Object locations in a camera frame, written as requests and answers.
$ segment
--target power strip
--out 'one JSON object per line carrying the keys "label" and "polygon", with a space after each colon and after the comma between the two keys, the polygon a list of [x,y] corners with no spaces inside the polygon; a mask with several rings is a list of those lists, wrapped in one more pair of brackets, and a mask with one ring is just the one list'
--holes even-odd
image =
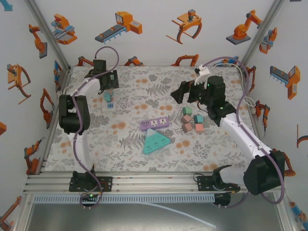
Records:
{"label": "power strip", "polygon": [[161,128],[168,128],[170,125],[168,117],[143,120],[139,124],[140,124],[141,131],[146,131],[149,128],[153,130],[161,129]]}

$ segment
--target small box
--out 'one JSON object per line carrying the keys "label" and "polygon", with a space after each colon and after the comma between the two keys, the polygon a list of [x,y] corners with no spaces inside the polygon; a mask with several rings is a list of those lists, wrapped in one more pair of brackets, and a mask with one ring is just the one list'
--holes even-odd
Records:
{"label": "small box", "polygon": [[191,124],[183,124],[182,125],[182,129],[183,131],[186,133],[186,132],[189,132],[192,130],[192,125]]}
{"label": "small box", "polygon": [[196,124],[202,124],[203,123],[203,116],[201,116],[201,115],[195,115],[194,117],[193,117],[193,119],[194,119],[194,122],[196,123]]}
{"label": "small box", "polygon": [[204,132],[203,124],[195,124],[196,125],[196,132]]}
{"label": "small box", "polygon": [[183,115],[192,115],[193,110],[190,107],[183,107]]}
{"label": "small box", "polygon": [[188,124],[189,122],[191,122],[192,118],[189,116],[189,115],[185,115],[182,117],[181,121],[184,123],[184,124]]}

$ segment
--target teal block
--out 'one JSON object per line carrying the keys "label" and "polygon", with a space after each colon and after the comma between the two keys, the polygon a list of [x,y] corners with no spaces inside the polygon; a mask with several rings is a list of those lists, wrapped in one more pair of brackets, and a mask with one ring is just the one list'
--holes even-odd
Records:
{"label": "teal block", "polygon": [[107,103],[111,101],[111,95],[109,94],[109,92],[104,93],[104,99]]}
{"label": "teal block", "polygon": [[163,136],[162,134],[154,131],[153,129],[147,129],[146,137],[144,141],[143,153],[148,155],[166,145],[170,144],[171,140]]}
{"label": "teal block", "polygon": [[192,115],[192,112],[193,112],[193,110],[192,110],[192,108],[190,108],[190,107],[183,107],[183,115]]}
{"label": "teal block", "polygon": [[194,122],[196,123],[196,124],[202,124],[203,123],[203,116],[201,116],[201,115],[195,115],[194,117],[193,117],[193,119],[194,119]]}

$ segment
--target floral tablecloth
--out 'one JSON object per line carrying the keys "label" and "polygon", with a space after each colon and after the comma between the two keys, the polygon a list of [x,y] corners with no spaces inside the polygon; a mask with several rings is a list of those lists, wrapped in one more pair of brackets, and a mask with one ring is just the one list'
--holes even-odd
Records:
{"label": "floral tablecloth", "polygon": [[[74,67],[70,79],[71,92],[80,85],[92,67]],[[102,112],[102,95],[88,97],[91,124],[88,130],[90,155],[96,171],[211,171],[218,166],[232,164],[245,167],[246,159],[231,137],[197,108],[197,103],[182,105],[192,108],[192,115],[204,117],[204,132],[193,129],[184,133],[182,110],[168,128],[157,130],[169,137],[171,144],[150,155],[144,155],[146,132],[139,122],[168,116],[173,120],[179,105],[170,93],[184,80],[196,78],[193,67],[175,66],[119,66],[120,88],[117,89],[116,112]],[[235,67],[218,67],[216,74],[224,77],[227,100],[237,105],[242,89]],[[240,107],[243,121],[252,128],[247,106]],[[73,171],[74,156],[67,135],[57,125],[45,171]]]}

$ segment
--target black mounting bracket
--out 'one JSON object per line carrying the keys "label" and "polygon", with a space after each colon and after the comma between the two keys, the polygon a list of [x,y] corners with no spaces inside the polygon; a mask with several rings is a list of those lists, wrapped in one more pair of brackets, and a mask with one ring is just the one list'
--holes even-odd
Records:
{"label": "black mounting bracket", "polygon": [[[95,175],[94,167],[91,169],[91,173]],[[112,189],[112,177],[96,177],[101,183],[103,192],[111,192]],[[73,172],[73,176],[69,183],[70,192],[99,192],[100,188],[97,186],[96,180],[89,173],[77,173]]]}
{"label": "black mounting bracket", "polygon": [[214,186],[214,179],[212,176],[198,176],[197,177],[198,191],[225,191],[225,192],[238,192],[241,190],[240,186],[235,184],[225,184],[224,188],[218,189]]}

